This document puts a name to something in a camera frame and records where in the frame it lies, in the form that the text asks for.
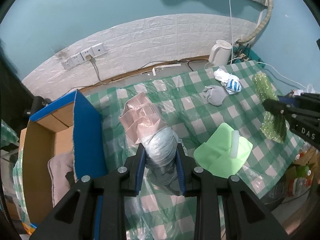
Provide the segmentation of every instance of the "kettle handle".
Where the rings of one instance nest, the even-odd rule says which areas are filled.
[[[214,45],[214,46],[212,47],[211,53],[210,53],[209,59],[208,59],[208,61],[209,61],[211,64],[213,64],[214,57],[215,57],[215,55],[217,54],[217,52],[218,52],[218,50],[219,50],[220,48],[221,48],[221,47],[220,47],[218,44],[216,44],[216,45]]]

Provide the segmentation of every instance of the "white electric kettle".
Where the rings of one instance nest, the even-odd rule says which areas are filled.
[[[216,45],[211,49],[209,55],[209,62],[215,66],[223,66],[228,64],[228,60],[231,54],[232,45],[223,40],[217,40]]]

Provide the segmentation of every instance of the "foam brick wallpaper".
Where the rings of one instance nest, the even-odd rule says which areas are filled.
[[[251,33],[256,24],[233,18],[234,41]],[[230,17],[176,14],[151,17],[114,26],[75,42],[43,62],[22,83],[34,94],[52,100],[73,87],[98,83],[90,62],[67,71],[61,62],[103,42],[106,53],[95,58],[101,79],[139,69],[151,61],[209,55],[216,40],[231,43]]]

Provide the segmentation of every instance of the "green and white checkered tablecloth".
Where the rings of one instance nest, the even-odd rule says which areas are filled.
[[[143,91],[153,103],[162,107],[164,118],[182,139],[188,155],[192,156],[193,151],[222,122],[239,130],[253,148],[238,175],[259,198],[265,195],[282,177],[303,141],[288,131],[285,143],[279,144],[266,139],[259,130],[265,111],[252,86],[252,76],[261,70],[255,61],[220,68],[238,76],[242,90],[227,96],[218,107],[206,103],[202,96],[205,86],[220,85],[213,76],[217,68],[146,81],[123,89],[110,88],[89,95],[87,99],[103,118],[103,144],[108,169],[111,171],[122,166],[126,158],[136,152],[137,146],[126,137],[118,117],[124,103]],[[127,239],[193,239],[195,198],[166,195],[148,181],[146,174],[147,169],[139,196],[125,200]],[[220,216],[223,225],[222,211]]]
[[[14,130],[11,129],[9,125],[7,125],[3,120],[1,120],[1,139],[0,146],[7,146],[10,143],[15,145],[19,145],[19,138]]]

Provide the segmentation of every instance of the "bolt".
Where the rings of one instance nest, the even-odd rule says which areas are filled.
[[[201,167],[195,167],[195,168],[194,168],[194,171],[195,171],[196,173],[201,173],[201,172],[203,172],[203,168],[201,168]]]
[[[124,166],[118,168],[119,173],[125,173],[128,169]]]
[[[240,178],[237,175],[232,175],[231,180],[234,182],[238,182],[240,180]]]
[[[81,181],[82,182],[88,182],[90,180],[90,176],[89,175],[84,175],[84,176],[82,176],[82,178],[81,178]]]

